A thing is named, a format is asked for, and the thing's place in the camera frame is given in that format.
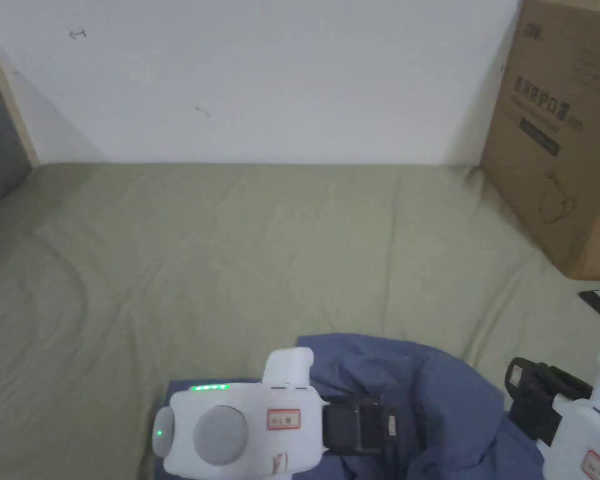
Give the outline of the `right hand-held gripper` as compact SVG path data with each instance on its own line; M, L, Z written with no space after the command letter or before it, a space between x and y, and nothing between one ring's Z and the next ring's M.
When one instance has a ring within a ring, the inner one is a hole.
M515 357L509 419L535 444L544 479L600 479L600 354L593 385L556 366Z

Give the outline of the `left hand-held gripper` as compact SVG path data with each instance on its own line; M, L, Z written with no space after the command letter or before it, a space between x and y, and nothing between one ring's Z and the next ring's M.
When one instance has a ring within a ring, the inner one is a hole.
M273 351L258 382L195 384L173 393L152 425L152 451L183 479L290 479L323 457L378 456L398 438L394 409L374 396L323 396L314 351Z

